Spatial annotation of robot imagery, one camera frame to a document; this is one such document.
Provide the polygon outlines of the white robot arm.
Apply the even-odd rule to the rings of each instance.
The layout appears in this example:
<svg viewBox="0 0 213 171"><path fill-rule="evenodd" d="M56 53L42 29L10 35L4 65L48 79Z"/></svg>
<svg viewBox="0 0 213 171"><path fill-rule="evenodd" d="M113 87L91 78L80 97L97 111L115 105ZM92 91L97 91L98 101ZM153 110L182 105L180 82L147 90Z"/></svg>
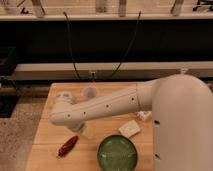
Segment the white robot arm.
<svg viewBox="0 0 213 171"><path fill-rule="evenodd" d="M60 97L50 122L78 132L88 120L143 110L153 116L154 171L213 171L213 92L191 75L138 82L77 104Z"/></svg>

